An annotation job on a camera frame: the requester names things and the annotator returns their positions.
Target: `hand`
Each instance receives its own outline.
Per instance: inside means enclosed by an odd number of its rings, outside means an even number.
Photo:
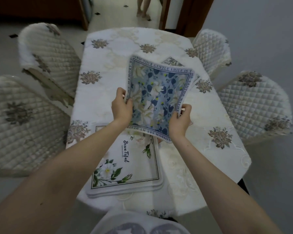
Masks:
[[[116,98],[112,102],[114,121],[119,122],[124,129],[129,125],[133,116],[133,100],[130,98],[126,104],[123,98],[125,93],[123,88],[117,88]]]
[[[174,112],[169,121],[168,132],[172,141],[177,140],[180,137],[185,137],[186,130],[188,129],[188,126],[191,122],[190,112],[192,106],[190,104],[183,104],[182,108],[185,110],[181,111],[180,117],[178,118],[178,113]]]

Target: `person's left hand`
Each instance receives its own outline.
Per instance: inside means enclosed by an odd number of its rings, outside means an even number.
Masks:
[[[119,122],[124,128],[129,125],[133,116],[133,100],[130,98],[126,104],[123,98],[125,93],[123,88],[117,88],[116,98],[112,102],[114,121]]]

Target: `floor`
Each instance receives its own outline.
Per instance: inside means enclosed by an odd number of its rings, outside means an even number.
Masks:
[[[74,47],[78,56],[82,58],[83,45],[88,33],[114,27],[148,27],[157,29],[161,5],[159,0],[151,0],[149,14],[151,21],[136,17],[137,0],[93,0],[93,16],[89,30],[83,31],[76,25],[58,25],[62,35]],[[21,72],[18,62],[17,37],[9,35],[18,34],[29,23],[0,23],[0,75],[10,74],[20,77],[24,84],[45,95],[42,87],[30,76]],[[66,113],[71,113],[71,107],[65,108],[61,103],[53,101]],[[0,178],[0,201],[11,193],[22,181],[22,178]],[[89,207],[76,201],[72,213],[63,223],[57,234],[89,234],[102,215],[95,214]],[[208,208],[176,218],[190,233],[221,233]]]

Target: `white floral tablecloth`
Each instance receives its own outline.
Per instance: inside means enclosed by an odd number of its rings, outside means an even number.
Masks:
[[[250,157],[190,40],[165,31],[121,28],[87,36],[67,147],[91,134],[92,123],[113,120],[111,102],[117,87],[126,89],[126,66],[133,53],[158,63],[172,57],[195,70],[200,80],[185,99],[185,103],[192,105],[193,122],[186,137],[215,166],[238,182],[251,164]],[[90,199],[82,189],[77,198],[104,212],[122,205],[127,210],[162,217],[205,207],[199,187],[174,145],[161,142],[159,148],[165,177],[160,190]]]

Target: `chair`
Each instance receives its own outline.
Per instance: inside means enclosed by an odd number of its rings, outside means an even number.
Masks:
[[[81,60],[59,29],[47,23],[29,25],[19,34],[18,47],[21,67],[39,80],[49,99],[72,106]]]
[[[0,177],[28,176],[63,151],[70,117],[19,83],[0,76]]]
[[[231,65],[228,39],[213,30],[201,30],[192,42],[204,69],[213,81],[224,66]]]
[[[244,145],[291,133],[288,95],[268,77],[242,71],[217,93]]]

